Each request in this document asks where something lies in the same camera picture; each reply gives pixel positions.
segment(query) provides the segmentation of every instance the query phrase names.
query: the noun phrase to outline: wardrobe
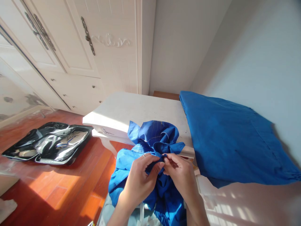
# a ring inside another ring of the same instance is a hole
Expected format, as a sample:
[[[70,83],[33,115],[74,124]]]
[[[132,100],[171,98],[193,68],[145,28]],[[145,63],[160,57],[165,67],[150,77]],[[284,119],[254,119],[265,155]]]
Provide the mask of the wardrobe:
[[[0,25],[64,110],[86,115],[113,92],[148,95],[155,9],[155,0],[6,0]]]

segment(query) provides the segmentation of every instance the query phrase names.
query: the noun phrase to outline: wrist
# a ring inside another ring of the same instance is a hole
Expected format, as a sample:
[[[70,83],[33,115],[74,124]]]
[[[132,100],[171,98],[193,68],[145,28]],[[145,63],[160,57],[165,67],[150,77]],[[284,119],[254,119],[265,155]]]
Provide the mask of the wrist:
[[[116,208],[124,211],[124,213],[128,216],[132,214],[137,205],[131,202],[126,192],[123,190],[118,198],[118,202]]]

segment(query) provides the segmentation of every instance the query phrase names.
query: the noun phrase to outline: blue shirt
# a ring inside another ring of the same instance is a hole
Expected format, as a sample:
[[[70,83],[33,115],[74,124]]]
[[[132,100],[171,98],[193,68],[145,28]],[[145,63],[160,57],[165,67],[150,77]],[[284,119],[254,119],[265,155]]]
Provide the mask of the blue shirt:
[[[284,185],[301,180],[272,123],[249,107],[181,91],[201,175],[217,188],[234,182]]]
[[[128,137],[136,145],[132,150],[124,148],[117,154],[116,169],[109,183],[109,195],[113,206],[117,205],[119,195],[124,189],[135,159],[144,153],[151,153],[160,157],[159,161],[163,161],[162,154],[179,154],[185,146],[183,142],[176,143],[179,137],[178,129],[174,125],[162,121],[144,122],[141,127],[130,121]],[[147,167],[146,172],[148,174],[155,164],[156,162]],[[186,225],[186,210],[184,209],[183,198],[171,177],[164,175],[163,170],[158,174],[155,189],[143,202],[151,210],[154,209],[154,213],[162,225]]]

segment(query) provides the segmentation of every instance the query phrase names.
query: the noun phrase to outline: open suitcase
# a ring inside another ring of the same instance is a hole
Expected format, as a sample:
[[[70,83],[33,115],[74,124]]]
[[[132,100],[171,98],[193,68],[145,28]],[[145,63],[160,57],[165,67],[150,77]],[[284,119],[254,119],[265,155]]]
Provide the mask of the open suitcase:
[[[15,161],[71,165],[92,136],[93,127],[48,122],[2,153]]]

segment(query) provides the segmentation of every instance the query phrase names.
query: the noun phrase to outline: white desk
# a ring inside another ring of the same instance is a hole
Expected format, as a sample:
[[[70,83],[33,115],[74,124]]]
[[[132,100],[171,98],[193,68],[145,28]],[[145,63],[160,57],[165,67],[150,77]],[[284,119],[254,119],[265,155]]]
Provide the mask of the white desk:
[[[83,118],[83,124],[93,126],[92,135],[99,137],[104,147],[116,156],[117,151],[110,141],[134,145],[127,135],[129,122],[133,121],[141,126],[143,122],[151,120],[175,125],[179,130],[177,142],[185,143],[180,155],[194,158],[186,115],[178,100],[125,92],[113,93],[98,108]]]

